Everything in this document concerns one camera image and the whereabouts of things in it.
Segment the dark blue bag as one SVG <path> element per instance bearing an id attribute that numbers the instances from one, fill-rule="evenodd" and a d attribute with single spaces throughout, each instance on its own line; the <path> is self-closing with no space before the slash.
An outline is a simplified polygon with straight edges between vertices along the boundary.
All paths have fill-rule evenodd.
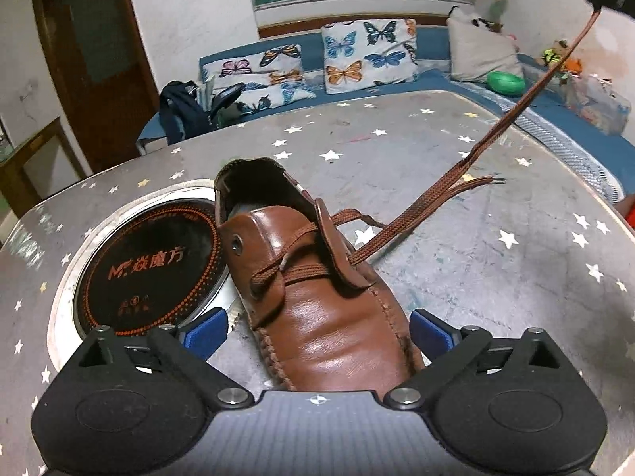
<path id="1" fill-rule="evenodd" d="M 193 81 L 172 81 L 159 95 L 158 119 L 169 145 L 219 129 L 219 112 L 227 109 L 241 96 L 244 83 L 224 89 L 211 100 L 206 111 L 197 100 L 198 87 Z"/>

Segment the brown shoelace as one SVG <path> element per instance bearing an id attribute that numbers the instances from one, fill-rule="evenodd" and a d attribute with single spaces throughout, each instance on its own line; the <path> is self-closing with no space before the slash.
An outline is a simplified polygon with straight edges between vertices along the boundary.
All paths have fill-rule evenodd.
<path id="1" fill-rule="evenodd" d="M 370 256 L 378 253 L 379 250 L 382 250 L 383 247 L 387 246 L 387 244 L 395 240 L 399 235 L 413 231 L 422 221 L 428 216 L 431 216 L 440 205 L 443 205 L 446 200 L 449 200 L 462 191 L 494 182 L 494 178 L 491 176 L 475 178 L 467 183 L 460 183 L 458 180 L 476 162 L 480 155 L 502 135 L 502 132 L 506 131 L 529 105 L 533 103 L 540 91 L 546 88 L 550 80 L 554 78 L 555 73 L 558 72 L 558 69 L 560 69 L 562 65 L 564 65 L 564 62 L 570 58 L 570 55 L 573 54 L 573 50 L 576 50 L 576 47 L 580 44 L 582 39 L 585 39 L 585 36 L 592 29 L 601 13 L 602 7 L 599 4 L 593 6 L 593 13 L 585 25 L 585 28 L 583 28 L 577 38 L 573 40 L 570 50 L 567 50 L 561 60 L 554 67 L 550 68 L 547 73 L 541 76 L 541 79 L 531 87 L 516 105 L 487 132 L 482 140 L 475 144 L 464 159 L 458 161 L 448 172 L 444 173 L 433 186 L 423 192 L 408 209 L 405 209 L 405 211 L 393 219 L 390 224 L 384 225 L 379 234 L 358 250 L 354 250 L 352 253 L 344 253 L 341 256 L 337 255 L 334 246 L 328 247 L 333 268 L 344 282 L 353 288 L 364 288 L 366 286 L 366 280 L 357 273 L 356 267 L 358 264 L 361 264 Z M 327 238 L 326 227 L 328 225 L 336 227 L 357 219 L 364 221 L 364 223 L 372 227 L 379 226 L 378 221 L 371 219 L 371 217 L 367 215 L 360 214 L 355 211 L 355 209 L 342 209 L 342 211 L 333 216 L 328 215 L 324 219 L 319 219 L 315 226 L 309 225 L 299 229 L 294 233 L 289 244 L 282 248 L 281 253 L 275 256 L 272 261 L 265 264 L 263 268 L 258 269 L 251 277 L 250 291 L 253 296 L 259 297 L 277 277 L 281 277 L 283 282 L 290 284 L 291 282 L 299 282 L 300 280 L 326 275 L 328 269 L 325 265 L 320 263 L 311 263 L 304 267 L 292 269 L 285 269 L 282 264 L 296 253 L 299 248 L 300 240 L 306 235 L 319 232 L 322 238 Z"/>

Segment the butterfly print pillow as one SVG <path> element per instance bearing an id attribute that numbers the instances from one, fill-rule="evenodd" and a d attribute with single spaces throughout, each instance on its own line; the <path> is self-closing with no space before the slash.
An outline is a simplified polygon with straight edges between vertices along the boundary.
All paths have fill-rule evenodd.
<path id="1" fill-rule="evenodd" d="M 231 86 L 244 85 L 238 99 L 226 109 L 231 118 L 316 98 L 304 80 L 299 44 L 207 62 L 201 68 L 201 82 L 212 97 Z"/>
<path id="2" fill-rule="evenodd" d="M 412 82 L 418 75 L 413 18 L 338 21 L 323 26 L 321 36 L 327 94 Z"/>

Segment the grey plain pillow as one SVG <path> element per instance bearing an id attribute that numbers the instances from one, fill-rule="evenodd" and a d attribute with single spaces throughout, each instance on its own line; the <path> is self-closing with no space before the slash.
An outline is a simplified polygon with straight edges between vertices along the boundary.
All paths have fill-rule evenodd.
<path id="1" fill-rule="evenodd" d="M 492 72 L 523 76 L 517 49 L 509 36 L 492 31 L 478 15 L 453 6 L 449 32 L 450 75 L 454 81 L 485 83 Z"/>

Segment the black induction cooktop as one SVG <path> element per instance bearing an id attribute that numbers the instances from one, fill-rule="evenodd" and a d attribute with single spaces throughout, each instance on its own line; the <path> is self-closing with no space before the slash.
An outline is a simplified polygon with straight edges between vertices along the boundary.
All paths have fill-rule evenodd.
<path id="1" fill-rule="evenodd" d="M 92 255 L 74 294 L 82 335 L 108 326 L 141 336 L 205 308 L 226 278 L 210 200 L 155 205 L 119 227 Z"/>

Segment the clear plastic toy bag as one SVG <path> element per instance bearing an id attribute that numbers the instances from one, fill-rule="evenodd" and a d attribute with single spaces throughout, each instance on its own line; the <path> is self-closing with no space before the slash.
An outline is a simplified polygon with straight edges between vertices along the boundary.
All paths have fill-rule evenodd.
<path id="1" fill-rule="evenodd" d="M 621 135 L 632 104 L 600 76 L 568 74 L 564 84 L 566 106 L 606 135 Z"/>

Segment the blue sofa bench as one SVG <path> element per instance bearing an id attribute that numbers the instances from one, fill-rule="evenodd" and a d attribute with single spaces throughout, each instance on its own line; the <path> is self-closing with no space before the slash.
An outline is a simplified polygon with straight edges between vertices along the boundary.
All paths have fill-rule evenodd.
<path id="1" fill-rule="evenodd" d="M 482 84 L 450 80 L 449 32 L 440 26 L 418 28 L 417 64 L 420 73 L 414 81 L 368 88 L 344 95 L 330 96 L 324 90 L 323 41 L 317 31 L 268 38 L 230 50 L 222 50 L 201 57 L 198 65 L 202 67 L 224 58 L 246 57 L 266 50 L 279 50 L 284 44 L 300 46 L 304 79 L 316 93 L 316 98 L 300 100 L 278 109 L 268 109 L 260 113 L 261 117 L 318 104 L 423 90 L 451 91 L 478 103 L 497 117 L 505 114 L 516 103 L 514 98 L 497 95 Z M 621 194 L 631 194 L 634 191 L 634 145 L 620 135 L 607 135 L 601 132 L 567 109 L 564 99 L 555 91 L 541 91 L 531 106 L 516 120 L 516 125 L 547 146 L 568 168 L 581 175 L 606 199 L 619 200 Z"/>

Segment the brown leather shoe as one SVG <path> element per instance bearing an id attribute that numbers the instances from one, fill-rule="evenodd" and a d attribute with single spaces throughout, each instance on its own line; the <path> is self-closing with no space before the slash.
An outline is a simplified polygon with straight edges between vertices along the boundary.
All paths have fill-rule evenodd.
<path id="1" fill-rule="evenodd" d="M 331 214 L 270 158 L 237 159 L 214 181 L 225 261 L 260 354 L 294 391 L 384 395 L 423 369 L 408 319 Z"/>

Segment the brown wooden door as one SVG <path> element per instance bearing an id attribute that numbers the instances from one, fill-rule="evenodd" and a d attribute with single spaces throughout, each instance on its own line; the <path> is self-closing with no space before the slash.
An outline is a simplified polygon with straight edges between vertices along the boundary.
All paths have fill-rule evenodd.
<path id="1" fill-rule="evenodd" d="M 32 0 L 44 56 L 92 171 L 138 157 L 158 90 L 131 0 Z"/>

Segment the green round cushion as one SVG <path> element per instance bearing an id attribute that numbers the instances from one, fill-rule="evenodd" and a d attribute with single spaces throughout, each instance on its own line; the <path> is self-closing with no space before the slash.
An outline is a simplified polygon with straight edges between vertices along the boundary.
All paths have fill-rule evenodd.
<path id="1" fill-rule="evenodd" d="M 526 84 L 523 76 L 493 71 L 487 74 L 487 87 L 499 95 L 520 97 L 525 93 Z"/>

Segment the teddy bear toy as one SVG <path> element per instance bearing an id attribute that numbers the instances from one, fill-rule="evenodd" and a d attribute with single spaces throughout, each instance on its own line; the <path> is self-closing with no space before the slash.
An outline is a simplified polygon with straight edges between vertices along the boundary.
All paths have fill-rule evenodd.
<path id="1" fill-rule="evenodd" d="M 552 45 L 543 50 L 536 58 L 538 65 L 551 69 L 554 65 L 558 65 L 563 71 L 565 62 L 562 58 L 568 52 L 568 41 L 566 39 L 556 40 Z"/>

